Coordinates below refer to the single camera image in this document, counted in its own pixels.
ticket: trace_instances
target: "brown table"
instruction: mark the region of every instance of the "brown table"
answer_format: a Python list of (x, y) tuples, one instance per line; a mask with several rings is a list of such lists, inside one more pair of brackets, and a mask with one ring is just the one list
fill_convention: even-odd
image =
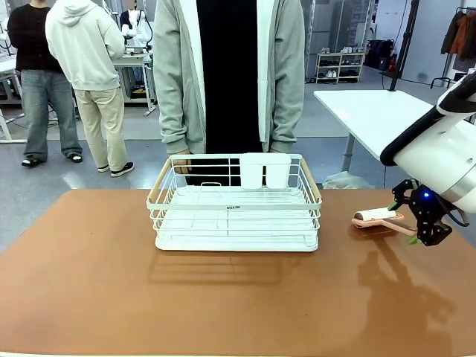
[(426, 248), (350, 226), (389, 191), (324, 191), (313, 254), (159, 251), (146, 196), (71, 191), (0, 255), (0, 351), (476, 353), (476, 250), (458, 233)]

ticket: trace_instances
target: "shoe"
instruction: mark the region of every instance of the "shoe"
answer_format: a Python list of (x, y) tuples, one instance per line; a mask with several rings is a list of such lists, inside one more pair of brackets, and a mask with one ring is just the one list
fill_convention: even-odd
[(106, 171), (109, 171), (109, 165), (103, 166), (103, 167), (98, 167), (97, 171), (99, 173), (105, 173)]
[(39, 160), (38, 158), (27, 157), (22, 161), (22, 166), (33, 168), (33, 167), (37, 167), (40, 164), (43, 164), (44, 162), (46, 161)]
[(83, 162), (83, 157), (81, 156), (81, 154), (76, 154), (75, 152), (69, 154), (66, 158), (73, 161), (75, 164)]
[(122, 176), (126, 173), (130, 173), (132, 170), (134, 170), (134, 163), (133, 162), (128, 162), (127, 164), (124, 165), (122, 170), (111, 171), (111, 177), (119, 177), (119, 176)]

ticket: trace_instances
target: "beige pants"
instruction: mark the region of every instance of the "beige pants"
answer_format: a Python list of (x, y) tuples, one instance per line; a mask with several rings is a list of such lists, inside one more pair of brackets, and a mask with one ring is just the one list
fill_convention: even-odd
[[(127, 153), (123, 137), (124, 97), (121, 89), (74, 92), (84, 133), (97, 167), (109, 165), (111, 171), (122, 170), (127, 163)], [(107, 148), (101, 121), (106, 129)]]

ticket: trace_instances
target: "hand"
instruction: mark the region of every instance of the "hand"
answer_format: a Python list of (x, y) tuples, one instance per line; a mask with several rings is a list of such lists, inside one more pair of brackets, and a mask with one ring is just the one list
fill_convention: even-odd
[[(190, 155), (190, 150), (185, 150), (182, 152), (177, 152), (174, 155)], [(192, 167), (185, 167), (185, 165), (190, 166), (192, 164), (191, 160), (174, 160), (173, 161), (174, 166), (183, 166), (183, 167), (176, 167), (175, 171), (179, 175), (188, 175), (188, 173), (192, 172)]]

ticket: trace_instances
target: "shoe rack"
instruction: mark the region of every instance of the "shoe rack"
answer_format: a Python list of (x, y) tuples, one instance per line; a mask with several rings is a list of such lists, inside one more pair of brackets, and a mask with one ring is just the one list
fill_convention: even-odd
[[(352, 53), (352, 54), (319, 54), (318, 55), (318, 76), (316, 77), (316, 83), (339, 83), (347, 80), (357, 80), (354, 83), (360, 82), (360, 76), (362, 74), (362, 67), (364, 65), (365, 53)], [(321, 65), (322, 61), (338, 62), (338, 65)], [(342, 64), (344, 61), (349, 61), (349, 65)], [(355, 76), (342, 76), (343, 71), (354, 70), (358, 73)], [(336, 71), (336, 78), (325, 77), (329, 71)], [(324, 78), (319, 78), (319, 73), (324, 74)]]

